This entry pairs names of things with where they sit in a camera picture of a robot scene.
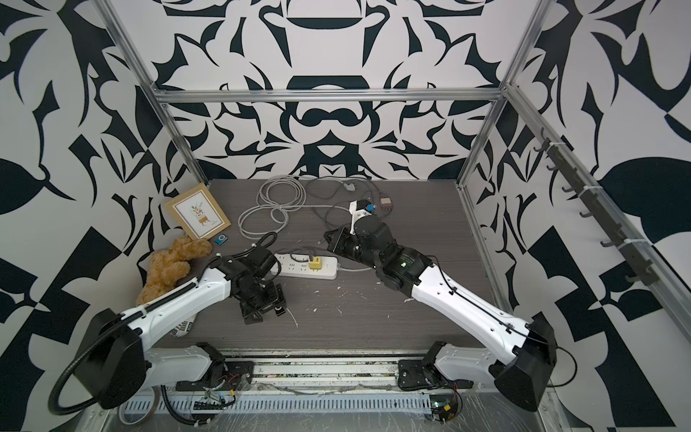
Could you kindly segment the yellow USB wall charger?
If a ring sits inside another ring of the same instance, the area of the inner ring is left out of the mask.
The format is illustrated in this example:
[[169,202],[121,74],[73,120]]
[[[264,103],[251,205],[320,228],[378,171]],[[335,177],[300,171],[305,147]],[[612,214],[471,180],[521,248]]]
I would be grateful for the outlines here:
[[308,267],[312,270],[321,270],[322,266],[323,264],[321,257],[313,257],[308,262]]

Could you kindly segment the white power strip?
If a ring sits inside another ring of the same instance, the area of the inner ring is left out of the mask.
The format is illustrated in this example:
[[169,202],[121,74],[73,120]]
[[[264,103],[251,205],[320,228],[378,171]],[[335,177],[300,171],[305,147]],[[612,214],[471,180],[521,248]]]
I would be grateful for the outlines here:
[[273,275],[292,278],[335,280],[338,275],[338,259],[300,254],[276,254],[277,264]]

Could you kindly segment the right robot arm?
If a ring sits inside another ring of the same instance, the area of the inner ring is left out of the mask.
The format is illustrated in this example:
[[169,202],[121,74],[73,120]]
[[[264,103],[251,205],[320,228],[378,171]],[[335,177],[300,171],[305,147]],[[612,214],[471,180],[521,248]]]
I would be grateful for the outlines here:
[[492,383],[518,408],[538,411],[557,365],[554,328],[547,320],[527,322],[485,302],[434,257],[397,243],[374,215],[327,231],[324,239],[330,252],[372,268],[385,286],[440,312],[484,345],[486,355],[475,360],[448,343],[436,345],[428,351],[432,374],[448,382]]

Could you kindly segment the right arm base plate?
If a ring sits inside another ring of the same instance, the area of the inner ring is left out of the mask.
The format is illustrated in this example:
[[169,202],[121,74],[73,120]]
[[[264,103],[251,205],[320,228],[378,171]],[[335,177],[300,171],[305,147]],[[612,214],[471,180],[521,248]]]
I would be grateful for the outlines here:
[[423,360],[399,360],[397,387],[403,392],[436,389],[471,389],[473,381],[450,381]]

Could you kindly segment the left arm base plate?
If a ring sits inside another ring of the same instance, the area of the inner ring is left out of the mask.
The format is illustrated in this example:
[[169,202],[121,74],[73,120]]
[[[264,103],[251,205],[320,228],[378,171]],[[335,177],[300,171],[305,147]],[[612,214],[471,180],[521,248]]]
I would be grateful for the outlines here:
[[251,385],[254,378],[255,363],[252,361],[227,361],[223,366],[212,365],[200,381],[181,381],[175,384],[178,392],[237,391]]

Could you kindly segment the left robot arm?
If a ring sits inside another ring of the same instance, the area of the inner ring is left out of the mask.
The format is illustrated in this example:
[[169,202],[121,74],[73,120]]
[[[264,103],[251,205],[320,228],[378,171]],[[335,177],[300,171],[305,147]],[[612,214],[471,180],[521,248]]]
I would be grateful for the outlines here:
[[261,322],[268,311],[282,311],[282,288],[268,278],[278,264],[270,250],[277,238],[270,231],[246,251],[214,257],[200,276],[142,306],[95,315],[50,391],[49,412],[68,415],[94,404],[117,408],[140,391],[178,382],[210,391],[229,384],[225,357],[211,344],[158,348],[156,343],[184,320],[228,298],[239,301],[246,324]]

